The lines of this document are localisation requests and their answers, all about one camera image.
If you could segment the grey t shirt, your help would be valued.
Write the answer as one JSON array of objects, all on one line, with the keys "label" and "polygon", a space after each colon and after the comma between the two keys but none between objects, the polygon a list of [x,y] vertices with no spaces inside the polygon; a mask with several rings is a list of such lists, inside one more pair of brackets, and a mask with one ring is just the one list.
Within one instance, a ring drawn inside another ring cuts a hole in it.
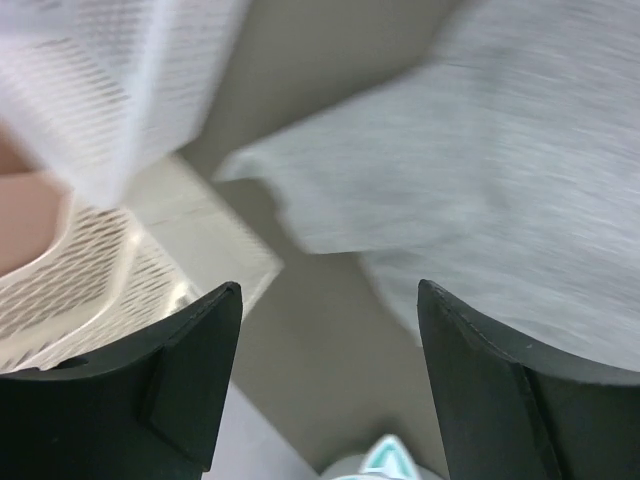
[{"label": "grey t shirt", "polygon": [[639,367],[639,5],[464,1],[427,62],[230,154],[310,254],[354,253],[409,331],[434,281]]}]

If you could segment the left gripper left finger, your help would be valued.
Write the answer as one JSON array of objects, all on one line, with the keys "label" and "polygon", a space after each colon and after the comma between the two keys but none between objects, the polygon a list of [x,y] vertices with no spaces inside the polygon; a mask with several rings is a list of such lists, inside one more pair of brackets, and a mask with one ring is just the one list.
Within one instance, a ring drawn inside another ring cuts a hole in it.
[{"label": "left gripper left finger", "polygon": [[1,378],[5,479],[199,479],[211,469],[241,321],[228,282],[48,370]]}]

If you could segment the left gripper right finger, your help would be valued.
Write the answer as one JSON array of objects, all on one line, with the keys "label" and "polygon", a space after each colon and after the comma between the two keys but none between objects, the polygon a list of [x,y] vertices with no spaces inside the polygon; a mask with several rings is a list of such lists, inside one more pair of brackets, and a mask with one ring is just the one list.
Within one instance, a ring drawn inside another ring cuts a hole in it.
[{"label": "left gripper right finger", "polygon": [[432,281],[417,313],[450,478],[638,478],[638,373],[540,342]]}]

